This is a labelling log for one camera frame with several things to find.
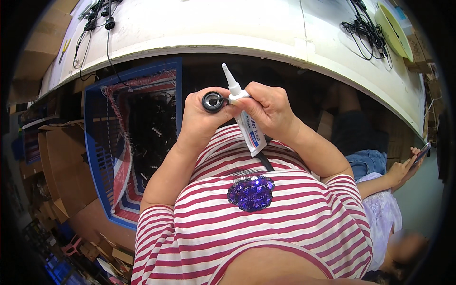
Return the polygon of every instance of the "sequin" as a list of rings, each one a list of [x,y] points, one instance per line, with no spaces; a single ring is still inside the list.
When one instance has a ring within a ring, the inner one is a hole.
[[[228,189],[228,202],[246,212],[261,211],[271,204],[274,187],[274,181],[265,176],[243,179]]]

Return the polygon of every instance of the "glue nozzle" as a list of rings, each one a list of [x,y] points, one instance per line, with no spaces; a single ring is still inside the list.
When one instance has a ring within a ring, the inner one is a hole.
[[[239,83],[236,82],[236,80],[234,79],[233,75],[231,74],[231,72],[229,71],[229,69],[225,63],[222,63],[222,68],[223,68],[223,71],[225,72],[225,76],[228,81],[229,91],[234,96],[239,95],[242,91],[241,86],[239,85]]]

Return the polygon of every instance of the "table surface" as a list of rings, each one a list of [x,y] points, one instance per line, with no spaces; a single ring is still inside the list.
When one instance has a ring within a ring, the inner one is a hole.
[[[92,0],[81,0],[63,42],[72,39],[58,64],[49,67],[40,97],[79,77],[73,68],[76,44],[87,20],[80,12]],[[377,9],[364,1],[372,20]],[[308,68],[341,80],[381,102],[422,137],[425,92],[421,76],[410,73],[401,57],[363,59],[351,35],[340,28],[354,20],[348,0],[126,0],[114,12],[116,26],[109,36],[113,63],[178,53],[232,53],[269,58]],[[98,20],[102,25],[105,18]],[[82,75],[109,66],[108,31],[92,31]],[[82,61],[89,33],[79,48]]]

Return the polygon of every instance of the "white glue tube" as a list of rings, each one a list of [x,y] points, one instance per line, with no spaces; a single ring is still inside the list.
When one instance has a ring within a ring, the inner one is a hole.
[[[250,97],[250,94],[247,93],[247,91],[242,90],[239,83],[234,80],[234,77],[225,63],[222,64],[222,68],[228,81],[228,89],[231,92],[228,97],[228,102],[231,103],[237,99]],[[263,132],[259,129],[255,120],[245,111],[242,111],[241,114],[234,117],[234,119],[241,129],[242,136],[249,147],[251,156],[254,157],[267,145]]]

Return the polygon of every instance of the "red and white striped shirt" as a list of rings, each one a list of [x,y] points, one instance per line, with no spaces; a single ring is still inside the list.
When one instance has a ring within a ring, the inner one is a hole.
[[[219,129],[174,211],[151,206],[141,214],[131,284],[213,285],[234,258],[256,247],[291,251],[331,279],[361,278],[372,241],[353,178],[339,175],[323,184],[275,140],[263,153],[275,171],[251,158],[237,125]],[[234,174],[252,169],[275,184],[271,205],[259,212],[242,211],[227,199]]]

